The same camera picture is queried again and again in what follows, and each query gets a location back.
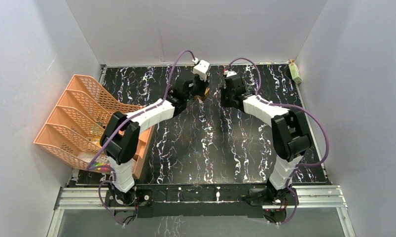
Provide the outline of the large brass padlock shackle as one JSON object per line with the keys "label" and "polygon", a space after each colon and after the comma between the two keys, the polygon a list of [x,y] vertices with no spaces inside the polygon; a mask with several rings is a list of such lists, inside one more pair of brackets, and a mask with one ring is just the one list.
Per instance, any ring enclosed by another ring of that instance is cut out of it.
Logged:
{"label": "large brass padlock shackle", "polygon": [[209,96],[209,93],[210,93],[210,89],[207,87],[207,88],[205,89],[205,92],[204,92],[203,94],[197,95],[197,96],[195,96],[195,97],[196,97],[196,99],[199,99],[200,101],[204,101],[204,100],[206,100],[207,97]]}

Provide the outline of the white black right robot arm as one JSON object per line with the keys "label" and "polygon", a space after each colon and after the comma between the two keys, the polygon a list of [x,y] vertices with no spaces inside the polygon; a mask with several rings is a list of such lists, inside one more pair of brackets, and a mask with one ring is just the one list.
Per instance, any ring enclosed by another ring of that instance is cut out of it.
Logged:
{"label": "white black right robot arm", "polygon": [[224,75],[220,87],[221,106],[235,108],[252,115],[272,129],[274,151],[277,154],[273,171],[266,182],[266,190],[251,197],[265,198],[280,204],[290,193],[291,175],[305,152],[313,145],[312,135],[303,111],[274,106],[255,93],[247,91],[244,79],[233,71]]}

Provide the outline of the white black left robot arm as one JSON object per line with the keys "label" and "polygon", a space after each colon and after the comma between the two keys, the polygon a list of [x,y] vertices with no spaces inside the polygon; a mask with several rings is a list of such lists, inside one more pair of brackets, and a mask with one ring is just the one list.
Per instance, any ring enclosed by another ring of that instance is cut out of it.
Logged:
{"label": "white black left robot arm", "polygon": [[100,139],[113,172],[112,185],[117,199],[123,205],[131,205],[136,199],[132,172],[132,159],[136,153],[139,136],[154,125],[176,117],[185,110],[188,102],[196,96],[205,96],[208,73],[181,72],[166,98],[138,111],[113,113]]}

